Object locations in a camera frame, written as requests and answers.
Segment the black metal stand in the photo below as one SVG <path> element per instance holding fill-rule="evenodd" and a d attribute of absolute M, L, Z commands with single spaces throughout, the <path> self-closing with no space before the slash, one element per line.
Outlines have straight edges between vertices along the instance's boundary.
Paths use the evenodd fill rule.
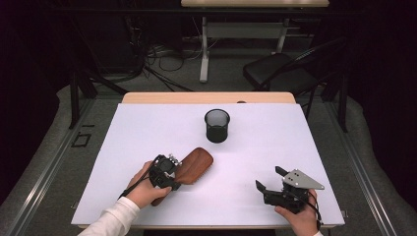
<path fill-rule="evenodd" d="M 73 129 L 81 118 L 79 91 L 87 99 L 94 99 L 98 92 L 93 85 L 94 82 L 102 84 L 119 94 L 126 94 L 128 91 L 109 80 L 103 78 L 94 61 L 92 51 L 80 32 L 78 24 L 72 18 L 68 20 L 68 59 L 71 61 L 73 72 L 70 79 L 71 111 L 72 118 L 70 128 Z"/>
<path fill-rule="evenodd" d="M 348 77 L 344 74 L 332 76 L 322 92 L 323 101 L 334 101 L 336 96 L 338 96 L 337 123 L 343 132 L 347 132 L 346 105 L 348 96 Z"/>

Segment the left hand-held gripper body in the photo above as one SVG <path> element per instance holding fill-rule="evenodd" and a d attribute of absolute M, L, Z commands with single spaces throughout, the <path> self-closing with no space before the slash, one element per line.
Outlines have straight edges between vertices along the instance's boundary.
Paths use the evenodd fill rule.
<path fill-rule="evenodd" d="M 171 187 L 176 191 L 181 186 L 175 181 L 175 171 L 182 165 L 182 162 L 172 154 L 165 156 L 158 155 L 149 170 L 149 179 L 154 187 L 160 189 Z"/>

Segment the white-legged desk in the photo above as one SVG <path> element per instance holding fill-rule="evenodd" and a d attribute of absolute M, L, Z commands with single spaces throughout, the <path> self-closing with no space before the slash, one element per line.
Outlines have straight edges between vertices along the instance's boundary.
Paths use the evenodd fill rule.
<path fill-rule="evenodd" d="M 214 10 L 304 10 L 326 8 L 328 0 L 181 0 L 181 6 L 192 9 Z M 202 64 L 200 82 L 206 83 L 209 78 L 210 38 L 276 38 L 276 52 L 280 52 L 286 37 L 289 19 L 275 20 L 272 23 L 213 22 L 202 17 Z"/>

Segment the person's right hand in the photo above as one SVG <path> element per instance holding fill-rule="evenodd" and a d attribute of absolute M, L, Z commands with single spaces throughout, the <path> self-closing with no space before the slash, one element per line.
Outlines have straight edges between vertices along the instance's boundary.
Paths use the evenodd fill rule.
<path fill-rule="evenodd" d="M 317 223 L 316 203 L 317 193 L 310 190 L 309 203 L 297 214 L 281 206 L 276 206 L 274 210 L 290 223 L 296 236 L 313 236 L 320 231 Z"/>

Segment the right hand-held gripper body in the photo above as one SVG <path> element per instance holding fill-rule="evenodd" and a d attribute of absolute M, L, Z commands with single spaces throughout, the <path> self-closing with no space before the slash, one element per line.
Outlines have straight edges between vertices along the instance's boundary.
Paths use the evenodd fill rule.
<path fill-rule="evenodd" d="M 282 177 L 281 191 L 266 189 L 263 194 L 264 203 L 298 213 L 309 203 L 310 190 L 323 190 L 325 187 L 299 169 L 288 172 L 286 176 L 280 175 Z"/>

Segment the black folding chair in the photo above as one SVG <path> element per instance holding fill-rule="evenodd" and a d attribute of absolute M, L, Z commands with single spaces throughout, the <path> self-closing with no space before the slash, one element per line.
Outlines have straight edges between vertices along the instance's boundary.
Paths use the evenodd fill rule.
<path fill-rule="evenodd" d="M 295 58 L 275 53 L 245 65 L 243 76 L 254 91 L 285 91 L 294 97 L 308 93 L 309 100 L 303 104 L 306 107 L 305 117 L 308 118 L 316 88 L 337 73 L 336 69 L 330 69 L 324 74 L 321 69 L 346 43 L 347 39 L 340 37 L 309 48 Z"/>

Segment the brown wooden hairbrush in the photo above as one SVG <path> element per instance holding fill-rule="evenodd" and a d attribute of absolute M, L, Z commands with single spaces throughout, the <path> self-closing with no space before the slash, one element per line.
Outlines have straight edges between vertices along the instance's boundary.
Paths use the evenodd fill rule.
<path fill-rule="evenodd" d="M 175 171 L 175 181 L 181 186 L 193 185 L 211 167 L 213 157 L 204 148 L 196 147 L 181 162 L 182 165 Z"/>

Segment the metal floor rail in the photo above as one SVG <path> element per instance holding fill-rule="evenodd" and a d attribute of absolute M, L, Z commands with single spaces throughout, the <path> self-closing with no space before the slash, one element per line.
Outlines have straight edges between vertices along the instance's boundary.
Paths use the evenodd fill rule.
<path fill-rule="evenodd" d="M 51 129 L 6 203 L 0 206 L 0 236 L 76 236 L 72 218 L 95 159 L 100 130 L 92 121 L 95 102 L 82 103 L 81 119 L 67 127 L 61 106 Z"/>
<path fill-rule="evenodd" d="M 387 215 L 387 211 L 382 204 L 381 198 L 377 194 L 376 189 L 372 184 L 362 161 L 360 160 L 358 152 L 352 144 L 348 134 L 344 132 L 338 123 L 337 110 L 335 105 L 332 102 L 325 102 L 325 108 L 330 117 L 330 121 L 342 142 L 345 152 L 347 153 L 347 158 L 349 160 L 351 169 L 358 181 L 362 194 L 368 204 L 368 207 L 370 208 L 373 218 L 376 220 L 382 235 L 397 236 L 397 233 Z"/>

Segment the white table mat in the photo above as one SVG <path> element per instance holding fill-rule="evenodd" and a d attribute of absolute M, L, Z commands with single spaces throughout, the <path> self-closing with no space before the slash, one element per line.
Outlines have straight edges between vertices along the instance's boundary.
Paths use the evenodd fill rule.
<path fill-rule="evenodd" d="M 228 137 L 206 137 L 209 104 L 121 104 L 117 107 L 72 219 L 89 225 L 118 199 L 133 175 L 160 154 L 183 159 L 204 148 L 213 164 L 193 185 L 147 206 L 138 228 L 276 228 L 287 222 L 265 204 L 257 183 L 282 187 L 276 167 L 299 169 L 323 185 L 318 192 L 324 225 L 344 219 L 301 107 L 284 103 L 230 103 Z"/>

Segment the black mesh pen holder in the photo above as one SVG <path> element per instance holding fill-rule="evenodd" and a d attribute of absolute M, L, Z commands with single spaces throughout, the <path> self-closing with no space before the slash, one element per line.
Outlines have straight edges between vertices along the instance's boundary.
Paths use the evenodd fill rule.
<path fill-rule="evenodd" d="M 212 109 L 205 115 L 207 139 L 215 144 L 223 143 L 228 138 L 229 114 L 222 109 Z"/>

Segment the person's left hand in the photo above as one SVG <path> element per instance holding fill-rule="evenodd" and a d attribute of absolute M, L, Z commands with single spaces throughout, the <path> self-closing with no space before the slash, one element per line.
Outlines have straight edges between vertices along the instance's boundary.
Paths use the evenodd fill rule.
<path fill-rule="evenodd" d="M 128 188 L 136 184 L 141 179 L 150 165 L 150 161 L 147 161 L 144 164 L 143 168 L 139 170 L 131 179 L 128 184 Z M 144 208 L 150 205 L 154 200 L 166 197 L 170 192 L 171 187 L 157 189 L 152 185 L 149 179 L 144 179 L 127 195 L 127 198 L 134 202 L 138 208 Z"/>

